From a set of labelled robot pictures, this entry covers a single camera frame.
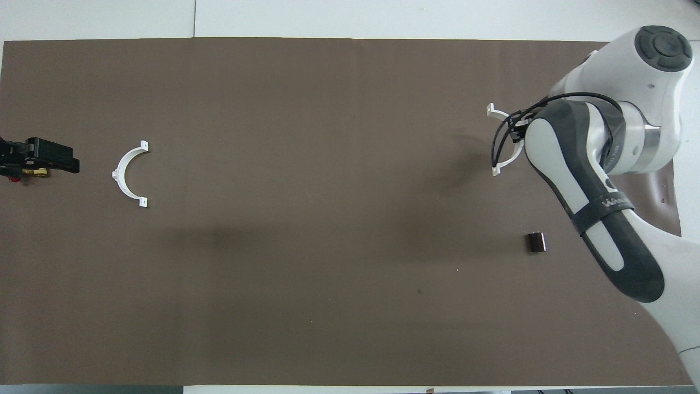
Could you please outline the white half pipe clamp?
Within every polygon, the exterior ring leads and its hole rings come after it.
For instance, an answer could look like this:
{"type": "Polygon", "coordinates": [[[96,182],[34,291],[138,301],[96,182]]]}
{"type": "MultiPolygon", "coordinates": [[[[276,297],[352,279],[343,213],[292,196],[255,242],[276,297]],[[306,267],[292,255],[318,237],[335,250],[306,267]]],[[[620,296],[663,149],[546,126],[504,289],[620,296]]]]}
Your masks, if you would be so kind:
{"type": "Polygon", "coordinates": [[[497,131],[493,136],[491,152],[492,175],[498,176],[504,167],[512,164],[523,152],[524,139],[519,143],[513,142],[513,125],[519,120],[523,120],[523,113],[522,111],[515,111],[512,114],[507,114],[497,110],[495,104],[491,102],[487,105],[487,116],[500,120],[497,131]],[[514,144],[514,150],[509,159],[500,160],[507,141],[514,144]]]}
{"type": "Polygon", "coordinates": [[[141,140],[137,147],[128,150],[118,161],[116,168],[112,171],[112,179],[118,185],[119,190],[128,198],[137,200],[138,207],[147,208],[148,199],[145,196],[135,194],[126,182],[126,172],[130,163],[139,155],[150,152],[148,141],[141,140]]]}

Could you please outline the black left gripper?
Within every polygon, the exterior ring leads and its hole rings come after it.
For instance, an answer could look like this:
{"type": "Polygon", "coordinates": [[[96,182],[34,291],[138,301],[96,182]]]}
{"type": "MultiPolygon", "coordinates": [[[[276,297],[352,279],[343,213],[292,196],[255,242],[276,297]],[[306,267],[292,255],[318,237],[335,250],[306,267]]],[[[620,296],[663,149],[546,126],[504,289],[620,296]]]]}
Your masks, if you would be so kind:
{"type": "Polygon", "coordinates": [[[53,170],[80,172],[80,160],[73,157],[71,147],[38,137],[25,142],[0,140],[0,176],[22,178],[27,158],[49,164],[53,170]]]}

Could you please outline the brown table mat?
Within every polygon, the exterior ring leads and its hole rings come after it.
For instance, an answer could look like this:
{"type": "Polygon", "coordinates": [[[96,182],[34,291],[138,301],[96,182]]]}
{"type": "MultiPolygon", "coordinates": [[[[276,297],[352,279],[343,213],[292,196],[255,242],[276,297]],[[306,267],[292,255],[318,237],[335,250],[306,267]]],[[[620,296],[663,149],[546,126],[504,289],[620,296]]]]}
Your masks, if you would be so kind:
{"type": "Polygon", "coordinates": [[[488,103],[602,46],[5,42],[0,137],[81,168],[0,181],[0,385],[688,385],[527,157],[492,176],[488,103]]]}

